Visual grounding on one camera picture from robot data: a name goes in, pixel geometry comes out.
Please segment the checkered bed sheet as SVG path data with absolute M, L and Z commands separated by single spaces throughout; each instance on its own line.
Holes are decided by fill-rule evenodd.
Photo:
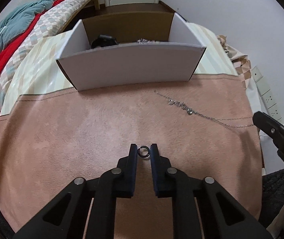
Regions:
M 43 38 L 59 34 L 73 16 L 91 0 L 62 0 L 39 17 L 29 34 L 6 59 L 0 72 L 0 109 L 15 71 L 31 49 Z

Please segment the white cardboard box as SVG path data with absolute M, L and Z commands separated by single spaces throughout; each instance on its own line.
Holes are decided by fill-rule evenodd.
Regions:
M 99 35 L 118 45 L 91 49 Z M 189 81 L 206 50 L 177 13 L 131 11 L 79 20 L 56 62 L 78 90 L 141 83 Z

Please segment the black smart band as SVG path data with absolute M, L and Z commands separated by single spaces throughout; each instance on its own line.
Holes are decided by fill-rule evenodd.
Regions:
M 109 35 L 99 35 L 98 38 L 92 41 L 90 48 L 104 48 L 108 46 L 118 45 L 116 38 Z

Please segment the brown checkered cloth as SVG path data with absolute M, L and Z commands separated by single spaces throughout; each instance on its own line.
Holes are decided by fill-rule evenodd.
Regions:
M 226 36 L 218 35 L 217 39 L 220 41 L 224 52 L 228 55 L 231 60 L 240 80 L 242 81 L 245 88 L 248 88 L 249 82 L 252 78 L 251 73 L 251 62 L 248 59 L 248 55 L 241 53 L 237 49 L 229 46 L 226 42 Z

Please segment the pink striped table cloth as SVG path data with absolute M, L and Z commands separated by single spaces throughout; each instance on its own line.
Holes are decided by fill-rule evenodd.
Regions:
M 217 36 L 187 83 L 77 92 L 54 56 L 68 33 L 40 40 L 15 71 L 0 111 L 0 211 L 18 231 L 76 177 L 114 168 L 131 144 L 157 144 L 188 176 L 215 178 L 252 216 L 262 157 L 245 87 Z

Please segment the white wall socket strip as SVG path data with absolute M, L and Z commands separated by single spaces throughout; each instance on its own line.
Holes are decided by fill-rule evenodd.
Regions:
M 281 122 L 283 120 L 280 110 L 278 108 L 276 99 L 271 91 L 271 88 L 266 78 L 259 71 L 259 68 L 255 66 L 252 70 L 252 77 L 256 83 L 256 87 L 259 93 L 259 97 L 263 103 L 266 113 L 274 118 L 276 121 Z

